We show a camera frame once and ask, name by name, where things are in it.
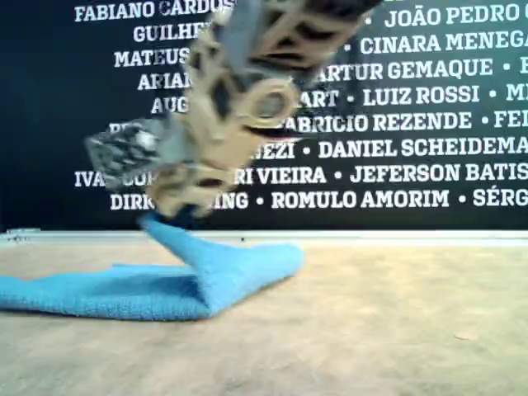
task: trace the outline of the tan plastic frame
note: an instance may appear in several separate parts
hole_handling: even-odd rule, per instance
[[[356,22],[347,22],[305,12],[306,2],[266,1],[266,11],[280,14],[280,17],[262,35],[253,59],[268,60],[268,56],[273,54],[299,54],[301,56],[297,60],[273,58],[273,62],[292,69],[318,70],[357,33],[370,15],[367,12]],[[229,23],[229,14],[229,9],[217,12],[212,23],[225,26]],[[310,40],[295,29],[301,23],[310,29],[332,34],[328,34],[327,40]],[[290,43],[287,46],[283,45],[285,39]],[[197,54],[200,55],[200,70],[191,66]],[[234,188],[236,170],[246,167],[258,148],[270,142],[270,139],[252,133],[248,127],[277,127],[297,110],[300,92],[291,78],[261,80],[245,92],[240,92],[225,56],[222,45],[214,37],[211,24],[194,41],[186,64],[192,81],[192,87],[186,90],[188,111],[173,115],[184,124],[197,148],[200,164],[191,173],[181,164],[175,164],[174,169],[160,172],[147,189],[157,211],[167,217],[176,215],[184,205],[197,206],[194,216],[207,215],[216,197]],[[230,98],[229,115],[225,118],[216,110],[213,101],[213,87],[220,80],[227,87]],[[285,107],[272,118],[259,117],[256,103],[273,92],[283,96]],[[191,179],[187,179],[183,187],[176,188],[186,177]],[[201,185],[206,180],[217,181],[217,184]]]

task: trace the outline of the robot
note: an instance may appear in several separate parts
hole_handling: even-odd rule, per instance
[[[153,172],[146,193],[159,215],[170,219],[191,206],[192,216],[206,216],[261,145],[299,138],[279,125],[382,2],[242,0],[216,12],[185,65],[187,113],[132,120],[87,139],[106,188]]]

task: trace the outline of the black wall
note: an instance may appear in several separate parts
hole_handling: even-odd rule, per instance
[[[96,3],[104,6],[108,2]],[[201,3],[218,6],[219,0]],[[338,95],[335,103],[328,100],[327,107],[312,109],[316,116],[366,120],[365,130],[328,130],[319,140],[297,143],[288,158],[279,155],[276,159],[257,160],[249,171],[253,184],[237,189],[242,207],[216,210],[199,227],[528,228],[528,115],[523,120],[521,112],[528,109],[528,59],[522,58],[528,57],[528,8],[520,2],[490,6],[484,0],[454,8],[439,0],[421,3],[386,2],[376,10],[372,23],[337,54],[335,64],[378,68],[381,79],[358,81],[351,75],[346,81],[326,81],[316,87],[321,92],[338,92],[334,94]],[[140,19],[76,22],[74,8],[81,5],[69,1],[10,2],[8,12],[0,16],[6,30],[2,36],[7,38],[2,50],[7,56],[3,56],[1,65],[7,118],[2,129],[0,224],[8,229],[136,228],[135,220],[144,210],[112,209],[117,199],[112,203],[111,194],[103,186],[93,185],[97,179],[91,173],[83,138],[110,123],[148,116],[156,97],[182,94],[178,89],[137,89],[142,74],[181,72],[181,65],[177,69],[114,67],[116,51],[181,49],[190,44],[189,40],[137,42],[137,26],[174,24],[177,29],[177,24],[206,18],[205,13],[175,17],[157,14]],[[394,12],[403,18],[402,22],[411,16],[411,25],[388,26]],[[424,22],[422,14],[431,23]],[[449,40],[457,34],[460,47],[450,48]],[[392,52],[388,48],[372,53],[373,40],[381,44],[393,40],[399,45]],[[423,73],[428,65],[433,70],[430,76],[398,78],[398,71]],[[367,90],[389,90],[396,102],[370,106]],[[433,92],[435,102],[425,103],[424,92]],[[509,113],[510,124],[507,118],[500,118],[506,113],[499,116],[496,111],[514,111]],[[424,113],[433,114],[433,118],[450,113],[465,117],[465,121],[454,128],[423,128],[419,118],[427,118]],[[381,120],[385,120],[385,126],[375,124]],[[421,155],[408,150],[413,145],[424,148],[428,139],[438,139],[429,144],[442,144],[448,153]],[[320,145],[335,152],[337,145],[346,146],[348,141],[377,145],[379,153],[352,158],[320,155],[324,154]],[[463,147],[464,141],[473,146]],[[287,167],[302,167],[302,172],[315,172],[318,178],[312,177],[308,184],[277,184],[279,181],[271,177],[268,181],[258,180],[272,168]],[[371,180],[351,181],[350,176],[364,167],[368,167]],[[388,174],[375,174],[376,169]],[[324,199],[314,199],[315,193],[324,194],[321,191],[333,197],[334,207],[328,207]],[[141,194],[141,190],[131,187],[124,193]],[[341,204],[343,196],[348,205]],[[290,207],[273,207],[281,206],[281,202],[289,202]],[[308,207],[299,207],[303,202]]]

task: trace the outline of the beige carpet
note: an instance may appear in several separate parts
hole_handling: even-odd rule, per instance
[[[526,396],[528,249],[308,249],[199,323],[0,313],[6,396]],[[175,263],[152,243],[0,249],[2,274]]]

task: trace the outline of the folded towel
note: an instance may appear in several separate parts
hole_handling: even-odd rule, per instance
[[[294,275],[304,261],[289,245],[233,247],[142,219],[144,230],[187,266],[116,264],[95,273],[36,280],[0,276],[0,309],[123,320],[191,320],[216,314]]]

